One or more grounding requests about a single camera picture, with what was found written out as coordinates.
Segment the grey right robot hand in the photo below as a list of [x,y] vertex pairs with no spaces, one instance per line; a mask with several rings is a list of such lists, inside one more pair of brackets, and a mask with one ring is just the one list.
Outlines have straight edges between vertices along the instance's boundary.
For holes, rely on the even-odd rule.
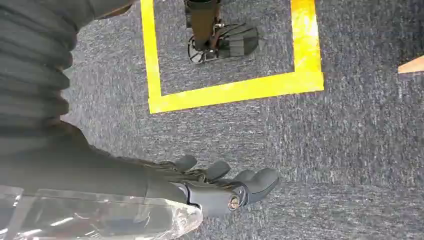
[[222,215],[264,199],[279,183],[279,172],[244,170],[225,178],[226,162],[193,170],[194,157],[150,162],[115,157],[89,144],[75,126],[2,127],[0,183],[27,196],[42,190],[169,200]]

